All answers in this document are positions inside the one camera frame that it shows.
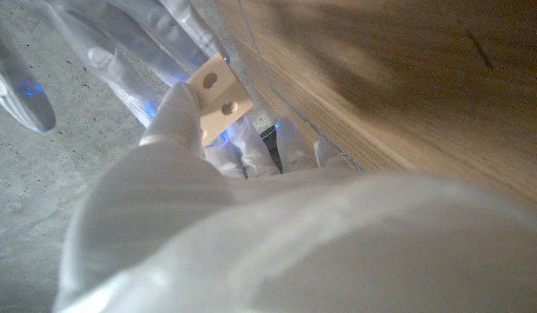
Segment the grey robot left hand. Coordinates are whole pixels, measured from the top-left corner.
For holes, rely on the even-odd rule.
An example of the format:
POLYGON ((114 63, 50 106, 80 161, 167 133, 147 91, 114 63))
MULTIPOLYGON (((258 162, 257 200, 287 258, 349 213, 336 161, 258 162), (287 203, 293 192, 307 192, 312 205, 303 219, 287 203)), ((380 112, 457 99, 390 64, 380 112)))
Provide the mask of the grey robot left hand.
POLYGON ((202 150, 175 84, 78 206, 56 312, 537 312, 537 213, 460 181, 362 174, 278 127, 282 166, 202 150))

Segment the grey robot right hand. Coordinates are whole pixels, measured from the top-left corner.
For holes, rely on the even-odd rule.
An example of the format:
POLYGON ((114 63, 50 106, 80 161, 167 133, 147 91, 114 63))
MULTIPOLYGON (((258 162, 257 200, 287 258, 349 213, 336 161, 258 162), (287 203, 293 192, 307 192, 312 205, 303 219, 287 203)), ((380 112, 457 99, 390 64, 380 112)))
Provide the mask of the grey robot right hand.
MULTIPOLYGON (((143 126, 154 118, 160 98, 128 54, 169 86, 186 81, 213 55, 228 55, 190 0, 38 0, 21 5, 56 30, 143 126)), ((0 106, 29 130, 52 130, 56 115, 50 100, 7 36, 0 21, 0 106)))

